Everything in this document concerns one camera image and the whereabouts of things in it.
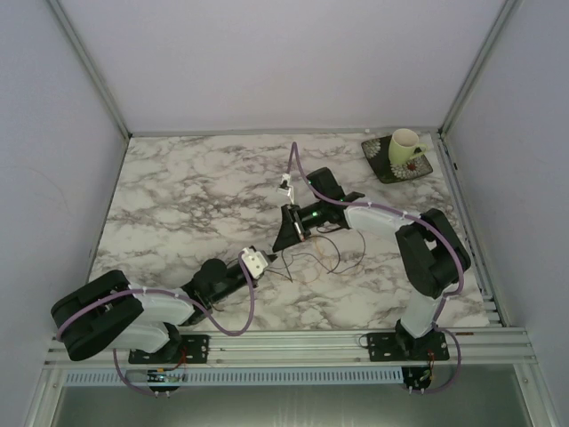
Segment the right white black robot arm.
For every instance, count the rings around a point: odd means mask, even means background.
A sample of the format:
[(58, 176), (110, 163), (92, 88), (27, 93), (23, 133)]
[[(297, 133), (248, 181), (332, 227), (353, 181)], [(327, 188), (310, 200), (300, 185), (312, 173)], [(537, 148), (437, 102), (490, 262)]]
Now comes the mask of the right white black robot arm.
[(315, 189), (317, 201), (306, 207), (294, 203), (291, 175), (282, 175), (277, 189), (289, 202), (281, 206), (281, 226), (272, 246), (281, 252), (311, 236), (311, 231), (326, 223), (342, 230), (369, 232), (393, 239), (398, 246), (405, 273), (413, 293), (404, 315), (395, 326), (396, 348), (406, 359), (426, 357), (429, 350), (441, 348), (441, 336), (434, 323), (444, 298), (444, 291), (460, 281), (471, 261), (445, 214), (435, 208), (417, 219), (405, 213), (380, 209), (363, 193), (346, 194), (330, 169), (310, 173), (308, 182)]

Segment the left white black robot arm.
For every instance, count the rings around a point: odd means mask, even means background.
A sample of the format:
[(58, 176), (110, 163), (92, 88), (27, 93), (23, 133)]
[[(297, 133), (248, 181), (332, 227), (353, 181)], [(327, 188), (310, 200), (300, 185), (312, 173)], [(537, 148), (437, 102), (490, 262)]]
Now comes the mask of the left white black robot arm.
[(246, 247), (234, 264), (212, 258), (174, 289), (147, 287), (109, 271), (51, 308), (56, 338), (73, 361), (104, 350), (139, 350), (162, 363), (181, 352), (180, 328), (211, 318), (217, 305), (245, 288), (254, 291), (276, 256)]

